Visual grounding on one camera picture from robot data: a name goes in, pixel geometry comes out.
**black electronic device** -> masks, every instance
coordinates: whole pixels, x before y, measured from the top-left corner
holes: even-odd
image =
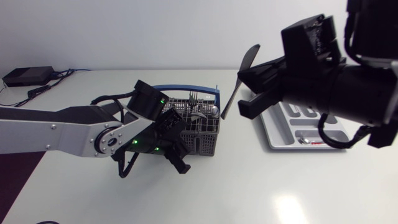
[[[2,80],[9,87],[46,85],[50,81],[53,72],[54,69],[51,66],[16,68],[3,77]]]

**cable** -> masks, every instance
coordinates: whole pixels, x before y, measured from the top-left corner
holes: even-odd
[[[57,223],[55,221],[44,221],[44,222],[39,222],[37,224],[59,224],[59,223]]]
[[[129,165],[127,165],[127,167],[124,168],[125,152],[123,152],[121,159],[118,160],[119,176],[121,178],[125,178],[125,177],[127,177],[127,175],[129,175],[132,165],[134,165],[135,161],[137,160],[138,155],[139,155],[139,152],[135,152],[129,162]]]
[[[27,99],[22,100],[22,101],[20,101],[20,102],[18,102],[18,103],[13,103],[13,104],[10,104],[10,105],[4,105],[4,104],[1,104],[1,103],[0,103],[0,105],[1,105],[1,106],[14,106],[14,107],[23,106],[23,105],[25,105],[27,102],[29,102],[30,100],[33,100],[36,96],[39,96],[40,94],[45,93],[46,91],[49,91],[51,88],[57,86],[57,85],[58,85],[60,82],[62,82],[65,78],[69,77],[70,75],[72,75],[72,74],[75,73],[76,71],[91,71],[91,70],[89,70],[89,69],[72,69],[72,68],[70,68],[70,69],[68,69],[68,70],[64,70],[64,71],[61,71],[61,72],[53,72],[52,75],[55,74],[55,75],[57,76],[57,79],[59,79],[59,80],[58,80],[57,82],[55,82],[54,84],[49,85],[47,88],[43,89],[42,91],[35,92],[34,94],[32,94],[32,96],[29,96]]]
[[[0,93],[2,92],[3,89],[7,88],[4,82],[2,84],[4,85],[4,87],[0,90]]]
[[[325,121],[328,119],[327,114],[322,114],[321,118],[319,119],[318,123],[318,132],[322,140],[331,147],[336,149],[349,149],[353,147],[358,141],[365,138],[368,134],[370,134],[373,130],[372,127],[367,125],[362,125],[354,135],[354,138],[348,142],[340,142],[334,139],[331,139],[329,136],[326,135],[323,128],[325,127]]]
[[[120,110],[120,122],[122,122],[124,124],[124,111],[123,111],[123,106],[122,104],[119,102],[119,100],[114,99],[113,100],[119,107]]]
[[[356,22],[356,14],[355,13],[349,13],[346,21],[346,27],[344,31],[344,48],[348,54],[349,57],[351,57],[356,63],[363,65],[363,66],[369,66],[364,60],[359,58],[352,50],[351,48],[351,37],[353,36],[354,33],[354,28],[355,28],[355,22]]]
[[[91,102],[91,105],[96,105],[99,102],[105,101],[105,100],[118,100],[118,99],[122,99],[122,98],[127,98],[127,97],[132,97],[134,95],[136,95],[136,91],[132,91],[129,93],[125,93],[125,94],[119,94],[119,95],[104,95],[104,96],[99,96],[97,97],[95,100],[93,100]]]

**dishwasher cutlery basket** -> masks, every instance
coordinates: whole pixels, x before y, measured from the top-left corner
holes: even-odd
[[[191,155],[214,156],[217,135],[220,130],[220,117],[213,118],[211,109],[215,105],[220,110],[220,91],[195,85],[157,85],[153,87],[160,91],[182,90],[215,95],[215,100],[198,99],[195,106],[189,105],[189,99],[170,98],[162,111],[173,108],[187,122],[185,130],[181,132],[181,138],[192,150]],[[192,121],[190,115],[193,112],[203,113],[207,119],[198,118]]]

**power cord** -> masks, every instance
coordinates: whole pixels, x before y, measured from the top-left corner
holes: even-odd
[[[363,66],[369,66],[364,60],[359,58],[351,48],[351,37],[353,36],[354,33],[355,23],[356,23],[356,14],[351,12],[348,14],[346,27],[344,30],[344,48],[348,56],[351,57],[356,63]]]
[[[59,223],[57,223],[55,221],[44,221],[44,222],[39,222],[39,223],[36,223],[36,224],[59,224]]]
[[[326,135],[324,132],[323,128],[325,127],[325,121],[328,119],[327,114],[322,114],[321,118],[319,119],[318,123],[318,132],[319,136],[322,138],[322,140],[328,144],[331,147],[334,147],[336,149],[349,149],[353,147],[358,141],[362,140],[362,138],[365,138],[368,134],[371,134],[373,128],[367,125],[362,125],[357,132],[354,135],[354,138],[348,142],[340,142],[337,140],[334,140],[330,138],[329,136]]]
[[[20,101],[18,103],[13,103],[13,104],[10,104],[10,105],[4,105],[4,104],[0,103],[0,105],[1,106],[14,106],[14,107],[23,106],[27,102],[29,102],[30,100],[33,100],[36,96],[39,96],[40,94],[45,93],[46,91],[50,90],[51,88],[57,86],[60,82],[62,82],[64,79],[68,78],[70,75],[72,75],[73,73],[75,73],[77,71],[91,71],[91,70],[90,69],[72,69],[72,68],[70,68],[68,70],[64,70],[64,71],[61,71],[61,72],[53,72],[53,74],[51,74],[51,79],[58,80],[54,84],[45,85],[45,86],[42,86],[42,87],[39,87],[39,88],[36,88],[36,89],[33,89],[33,90],[29,90],[28,93],[27,93],[28,94],[28,98],[25,99],[25,100],[22,100],[22,101]]]
[[[4,87],[0,90],[0,93],[3,91],[3,89],[7,88],[6,84],[4,83],[4,81],[2,82],[2,85],[4,85]]]
[[[134,97],[136,95],[136,91],[132,91],[129,93],[125,93],[125,94],[119,94],[119,95],[104,95],[104,96],[99,96],[97,97],[95,100],[93,100],[91,102],[91,105],[96,105],[99,102],[102,101],[106,101],[106,100],[113,100],[116,105],[119,107],[120,109],[120,117],[121,117],[121,122],[124,123],[124,111],[123,111],[123,106],[122,104],[119,102],[119,99],[122,98],[127,98],[127,97]],[[129,164],[127,165],[126,168],[124,168],[125,163],[126,163],[126,147],[121,147],[120,149],[118,149],[116,151],[116,153],[114,155],[112,155],[112,158],[118,162],[118,171],[119,171],[119,176],[121,178],[125,178],[127,177],[127,175],[129,175],[132,166],[134,165],[135,161],[138,158],[139,153],[135,152],[134,155],[132,156]]]

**white tabletop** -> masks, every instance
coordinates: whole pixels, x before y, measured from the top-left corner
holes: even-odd
[[[223,109],[235,78],[234,70],[77,72],[24,107],[88,105],[129,92],[141,79],[217,84]],[[4,90],[0,102],[24,100],[31,88]],[[184,175],[163,156],[141,154],[121,179],[110,157],[46,153],[4,223],[398,223],[397,141],[383,149],[364,139],[347,151],[273,151],[261,120],[239,115],[236,102],[248,98],[242,86],[221,122],[214,157],[187,156],[192,168]],[[351,136],[359,126],[342,122]]]

